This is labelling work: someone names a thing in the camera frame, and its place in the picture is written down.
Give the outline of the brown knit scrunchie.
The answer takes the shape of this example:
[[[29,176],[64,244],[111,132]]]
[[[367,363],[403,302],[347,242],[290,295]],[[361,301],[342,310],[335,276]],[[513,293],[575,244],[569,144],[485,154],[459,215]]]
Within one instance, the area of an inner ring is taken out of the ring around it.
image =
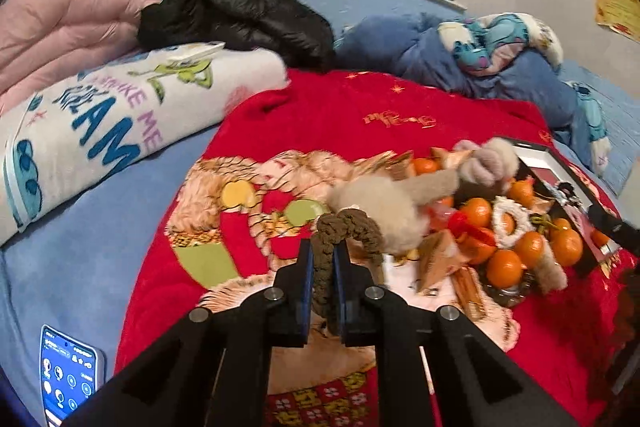
[[[331,335],[358,315],[358,295],[384,284],[383,235],[367,213],[346,208],[316,221],[310,248],[314,257],[311,308]]]

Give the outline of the cream fleece hair clip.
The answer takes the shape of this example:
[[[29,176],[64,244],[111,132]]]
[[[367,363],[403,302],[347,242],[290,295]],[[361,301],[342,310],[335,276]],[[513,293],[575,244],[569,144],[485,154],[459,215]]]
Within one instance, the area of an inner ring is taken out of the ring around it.
[[[544,294],[550,291],[562,291],[567,288],[567,276],[562,265],[555,260],[548,239],[542,239],[542,254],[533,272],[537,283]]]

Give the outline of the large front mandarin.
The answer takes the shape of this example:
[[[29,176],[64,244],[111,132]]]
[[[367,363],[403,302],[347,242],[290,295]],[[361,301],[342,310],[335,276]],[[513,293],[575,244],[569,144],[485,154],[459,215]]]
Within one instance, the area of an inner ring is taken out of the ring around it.
[[[486,277],[492,286],[506,289],[518,283],[523,276],[520,257],[509,249],[498,249],[486,265]]]

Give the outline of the mandarin right of pile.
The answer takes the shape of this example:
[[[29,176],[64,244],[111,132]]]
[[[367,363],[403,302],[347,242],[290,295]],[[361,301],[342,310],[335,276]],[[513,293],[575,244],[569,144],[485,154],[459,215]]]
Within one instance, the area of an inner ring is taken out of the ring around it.
[[[574,230],[557,231],[551,239],[551,250],[556,262],[562,267],[571,267],[582,257],[582,236]]]

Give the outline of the beige fluffy plush scrunchie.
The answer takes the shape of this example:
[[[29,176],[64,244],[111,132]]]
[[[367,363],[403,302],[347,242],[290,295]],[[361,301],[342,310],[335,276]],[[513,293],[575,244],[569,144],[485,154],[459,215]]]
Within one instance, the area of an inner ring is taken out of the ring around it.
[[[454,195],[459,184],[454,170],[400,181],[366,174],[333,187],[326,202],[335,211],[355,207],[367,213],[381,230],[384,253],[398,257],[418,248],[430,228],[430,218],[421,208]]]

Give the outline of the red bear blanket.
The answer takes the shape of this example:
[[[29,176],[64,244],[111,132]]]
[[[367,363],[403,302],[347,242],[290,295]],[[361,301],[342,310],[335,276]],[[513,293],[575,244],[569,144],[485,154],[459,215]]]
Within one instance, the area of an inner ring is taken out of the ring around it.
[[[336,182],[393,170],[462,140],[551,146],[532,103],[471,100],[380,72],[294,70],[288,87],[251,96],[224,118],[160,221],[126,312],[116,369],[192,309],[209,288],[268,277],[297,256],[304,209]],[[490,328],[509,357],[576,421],[594,425],[610,393],[614,315],[628,253],[611,275],[570,272]]]

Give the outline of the white crochet scrunchie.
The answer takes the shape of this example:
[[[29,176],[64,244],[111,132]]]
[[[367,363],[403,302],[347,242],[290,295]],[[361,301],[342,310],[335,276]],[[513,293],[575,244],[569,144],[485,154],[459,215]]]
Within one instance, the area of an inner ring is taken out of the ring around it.
[[[492,204],[491,225],[499,248],[512,248],[534,227],[529,221],[528,210],[513,199],[497,196]]]

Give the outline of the black shallow box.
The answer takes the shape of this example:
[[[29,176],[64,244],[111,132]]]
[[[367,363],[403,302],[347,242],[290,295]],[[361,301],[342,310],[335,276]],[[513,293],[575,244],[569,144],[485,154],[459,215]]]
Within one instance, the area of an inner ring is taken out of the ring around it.
[[[593,242],[596,229],[589,221],[587,210],[599,202],[597,187],[573,165],[563,161],[559,153],[550,147],[510,139],[521,168],[518,179],[531,176],[535,193],[544,199],[551,199],[553,205],[548,210],[551,219],[564,218],[582,236],[584,253],[578,267],[582,271],[591,270],[597,263],[612,259],[620,252],[620,245],[613,239],[599,246]]]

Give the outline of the cream pompom plush scrunchie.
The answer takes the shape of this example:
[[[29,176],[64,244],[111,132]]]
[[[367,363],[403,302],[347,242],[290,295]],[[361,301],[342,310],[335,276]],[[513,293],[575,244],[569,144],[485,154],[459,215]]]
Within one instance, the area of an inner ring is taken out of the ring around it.
[[[520,158],[512,143],[494,136],[482,145],[471,140],[461,140],[454,146],[455,152],[468,154],[457,167],[464,182],[506,191],[520,169]]]

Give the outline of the smartphone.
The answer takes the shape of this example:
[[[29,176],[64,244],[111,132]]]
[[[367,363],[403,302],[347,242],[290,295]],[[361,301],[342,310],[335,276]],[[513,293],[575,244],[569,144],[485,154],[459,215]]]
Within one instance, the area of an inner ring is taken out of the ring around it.
[[[39,381],[47,426],[64,419],[104,384],[105,357],[95,347],[43,324],[39,343]]]

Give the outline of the blue monster print pillow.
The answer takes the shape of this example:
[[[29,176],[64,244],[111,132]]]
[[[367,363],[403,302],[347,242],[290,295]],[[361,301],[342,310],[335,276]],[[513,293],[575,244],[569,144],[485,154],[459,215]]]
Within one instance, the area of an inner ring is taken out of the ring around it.
[[[564,60],[553,29],[526,13],[507,12],[441,22],[437,33],[458,66],[476,77],[498,74],[525,49],[540,53],[553,69],[558,69]]]

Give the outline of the blue fleece blanket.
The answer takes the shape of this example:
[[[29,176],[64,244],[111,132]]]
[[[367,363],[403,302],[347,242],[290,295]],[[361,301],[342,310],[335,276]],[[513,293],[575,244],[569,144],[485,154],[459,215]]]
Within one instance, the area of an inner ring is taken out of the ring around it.
[[[590,154],[585,109],[560,78],[559,39],[531,15],[371,16],[344,31],[335,53],[342,69],[387,72],[467,98],[533,103],[555,139]]]

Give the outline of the black puffer jacket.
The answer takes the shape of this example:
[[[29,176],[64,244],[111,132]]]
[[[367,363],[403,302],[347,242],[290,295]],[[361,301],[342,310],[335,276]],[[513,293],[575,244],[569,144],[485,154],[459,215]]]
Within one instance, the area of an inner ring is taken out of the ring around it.
[[[262,48],[317,72],[334,61],[331,25],[298,0],[162,0],[141,11],[137,38],[145,51],[214,41],[233,51]]]

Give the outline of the pink quilt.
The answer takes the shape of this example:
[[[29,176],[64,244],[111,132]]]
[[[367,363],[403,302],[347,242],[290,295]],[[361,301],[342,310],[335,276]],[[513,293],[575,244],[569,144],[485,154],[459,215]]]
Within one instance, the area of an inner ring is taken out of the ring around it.
[[[138,46],[144,8],[160,0],[6,0],[1,5],[1,112]]]

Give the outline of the yellow wall certificate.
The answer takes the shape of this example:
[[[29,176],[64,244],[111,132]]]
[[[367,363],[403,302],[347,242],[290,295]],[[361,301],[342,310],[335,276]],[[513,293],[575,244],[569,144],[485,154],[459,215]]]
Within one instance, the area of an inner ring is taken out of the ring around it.
[[[635,42],[640,38],[639,0],[596,0],[596,23]]]

